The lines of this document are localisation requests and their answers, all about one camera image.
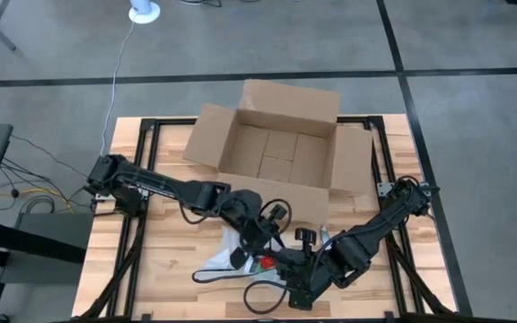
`yellow cable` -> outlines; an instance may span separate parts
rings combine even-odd
[[[52,194],[54,196],[58,196],[59,198],[61,198],[63,200],[63,202],[65,202],[65,205],[67,206],[67,209],[69,210],[69,212],[74,214],[73,207],[69,204],[69,201],[64,199],[63,196],[61,194],[59,194],[59,192],[54,191],[53,189],[48,189],[48,188],[24,189],[23,191],[19,192],[19,195],[21,195],[21,194],[29,194],[29,193],[37,193],[37,192],[45,192],[45,193]],[[10,195],[11,195],[10,193],[0,193],[0,196],[10,196]]]

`small cardboard box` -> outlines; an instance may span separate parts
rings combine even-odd
[[[237,110],[203,106],[183,158],[216,167],[233,190],[286,199],[295,221],[323,224],[331,189],[372,187],[372,134],[337,125],[339,101],[336,92],[248,80]]]

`wooden tabletop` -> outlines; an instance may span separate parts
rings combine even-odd
[[[416,150],[405,115],[384,115],[390,152],[396,175],[422,178]],[[141,118],[119,118],[113,136],[111,153],[134,159]],[[182,159],[192,126],[163,126],[157,148],[155,170],[177,179],[214,180],[216,170]],[[148,154],[147,135],[143,160]],[[380,141],[374,142],[381,162]],[[244,288],[251,278],[196,284],[193,271],[201,268],[212,257],[221,243],[220,219],[209,219],[199,225],[189,225],[180,216],[176,202],[160,196],[151,197],[145,232],[143,256],[137,283],[134,318],[152,313],[153,319],[254,319],[242,302]],[[112,205],[102,205],[104,212]],[[329,232],[331,235],[354,224],[365,223],[378,212],[376,195],[330,197]],[[89,239],[87,257],[74,303],[73,315],[84,312],[111,278],[122,223],[121,215],[95,219]],[[287,247],[300,248],[294,241],[294,228],[305,226],[293,223],[284,234]],[[434,227],[428,217],[410,217],[407,223],[418,273],[445,306],[455,310],[450,281]],[[412,302],[409,282],[404,274],[403,285],[408,302]],[[118,312],[123,309],[127,282],[121,285]],[[265,309],[278,300],[281,291],[271,287],[253,289],[249,295],[254,308]],[[265,318],[345,319],[382,318],[384,311],[394,311],[396,301],[392,289],[386,248],[372,259],[371,269],[344,290],[332,286],[315,302],[312,311],[289,309],[286,302]]]

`open cardboard box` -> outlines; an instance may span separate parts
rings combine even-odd
[[[296,221],[323,224],[330,190],[372,187],[372,134],[337,125],[339,101],[336,92],[248,80],[237,110],[203,106],[183,158],[216,167],[233,190],[287,200]]]

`red object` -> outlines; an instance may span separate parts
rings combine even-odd
[[[270,269],[275,267],[275,260],[271,257],[263,257],[260,259],[260,265],[263,269]]]

